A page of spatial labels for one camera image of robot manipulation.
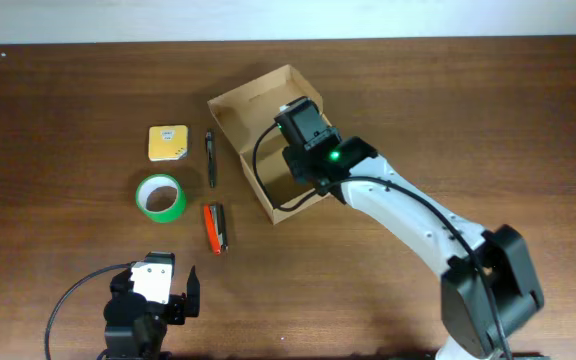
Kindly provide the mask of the green tape roll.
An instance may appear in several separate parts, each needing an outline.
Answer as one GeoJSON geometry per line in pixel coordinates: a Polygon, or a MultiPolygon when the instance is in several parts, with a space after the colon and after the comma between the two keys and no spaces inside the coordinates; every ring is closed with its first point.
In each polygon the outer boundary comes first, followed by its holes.
{"type": "Polygon", "coordinates": [[[136,189],[135,202],[138,209],[156,223],[170,223],[177,220],[183,215],[187,206],[187,198],[179,182],[167,174],[154,174],[145,178],[136,189]],[[172,204],[159,211],[150,210],[147,207],[148,198],[155,191],[165,187],[171,187],[176,191],[172,204]]]}

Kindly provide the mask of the yellow sticky note pad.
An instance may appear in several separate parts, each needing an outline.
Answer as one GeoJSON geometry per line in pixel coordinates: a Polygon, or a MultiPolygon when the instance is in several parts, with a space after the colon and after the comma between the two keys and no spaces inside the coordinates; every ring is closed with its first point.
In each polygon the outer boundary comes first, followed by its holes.
{"type": "Polygon", "coordinates": [[[153,126],[148,132],[150,161],[172,161],[185,157],[189,148],[189,128],[186,125],[153,126]]]}

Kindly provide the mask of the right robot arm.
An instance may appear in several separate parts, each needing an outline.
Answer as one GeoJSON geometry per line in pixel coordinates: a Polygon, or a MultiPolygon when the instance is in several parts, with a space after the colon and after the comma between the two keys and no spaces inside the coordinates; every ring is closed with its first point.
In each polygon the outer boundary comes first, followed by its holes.
{"type": "Polygon", "coordinates": [[[509,336],[544,306],[522,235],[495,231],[456,215],[409,183],[374,147],[336,128],[313,137],[281,131],[293,176],[332,194],[389,230],[438,277],[441,318],[449,338],[440,359],[508,356],[509,336]]]}

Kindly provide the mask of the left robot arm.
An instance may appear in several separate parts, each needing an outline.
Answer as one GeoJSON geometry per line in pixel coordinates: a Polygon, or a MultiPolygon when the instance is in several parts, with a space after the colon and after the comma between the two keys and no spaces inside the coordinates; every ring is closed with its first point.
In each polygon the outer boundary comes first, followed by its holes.
{"type": "Polygon", "coordinates": [[[175,255],[150,252],[127,266],[110,283],[103,316],[108,359],[167,359],[162,350],[170,326],[182,326],[200,313],[200,282],[190,269],[186,291],[171,292],[175,255]]]}

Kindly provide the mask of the brown cardboard box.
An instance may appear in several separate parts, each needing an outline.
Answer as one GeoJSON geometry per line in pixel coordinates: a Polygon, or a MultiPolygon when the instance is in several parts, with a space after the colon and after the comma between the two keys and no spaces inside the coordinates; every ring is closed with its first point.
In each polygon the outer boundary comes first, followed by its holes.
{"type": "Polygon", "coordinates": [[[273,206],[290,207],[312,191],[296,182],[282,151],[288,146],[278,129],[265,134],[280,108],[302,96],[319,109],[323,98],[293,66],[285,65],[208,101],[210,112],[239,155],[242,170],[272,224],[297,212],[283,212],[273,206]]]}

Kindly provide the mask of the orange black stapler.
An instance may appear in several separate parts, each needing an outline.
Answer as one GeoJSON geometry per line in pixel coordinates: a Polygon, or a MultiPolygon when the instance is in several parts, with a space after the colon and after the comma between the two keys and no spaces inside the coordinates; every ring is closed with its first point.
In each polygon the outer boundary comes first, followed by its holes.
{"type": "Polygon", "coordinates": [[[215,255],[227,252],[229,242],[223,205],[220,203],[205,204],[203,206],[203,215],[212,252],[215,255]]]}

